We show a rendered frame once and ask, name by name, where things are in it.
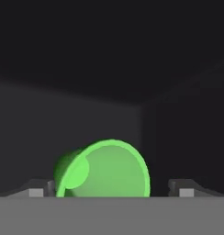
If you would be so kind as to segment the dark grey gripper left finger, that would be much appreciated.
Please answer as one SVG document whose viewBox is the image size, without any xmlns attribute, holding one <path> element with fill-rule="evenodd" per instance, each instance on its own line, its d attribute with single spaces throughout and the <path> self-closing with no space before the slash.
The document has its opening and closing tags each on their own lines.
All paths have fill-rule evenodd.
<svg viewBox="0 0 224 235">
<path fill-rule="evenodd" d="M 31 179 L 17 189 L 0 193 L 0 197 L 55 197 L 55 183 L 51 179 Z"/>
</svg>

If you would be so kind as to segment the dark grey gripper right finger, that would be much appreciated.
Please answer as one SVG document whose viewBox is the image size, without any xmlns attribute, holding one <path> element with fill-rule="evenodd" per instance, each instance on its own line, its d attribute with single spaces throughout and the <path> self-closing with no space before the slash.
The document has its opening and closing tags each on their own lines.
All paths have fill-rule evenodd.
<svg viewBox="0 0 224 235">
<path fill-rule="evenodd" d="M 177 197 L 212 197 L 224 196 L 217 191 L 207 189 L 191 179 L 170 179 L 168 196 Z"/>
</svg>

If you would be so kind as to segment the green cup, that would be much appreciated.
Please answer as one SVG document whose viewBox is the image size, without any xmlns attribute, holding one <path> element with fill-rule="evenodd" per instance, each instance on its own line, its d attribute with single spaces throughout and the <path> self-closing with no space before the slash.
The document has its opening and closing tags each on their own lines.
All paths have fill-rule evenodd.
<svg viewBox="0 0 224 235">
<path fill-rule="evenodd" d="M 123 140 L 100 140 L 63 154 L 53 171 L 57 197 L 149 197 L 141 154 Z"/>
</svg>

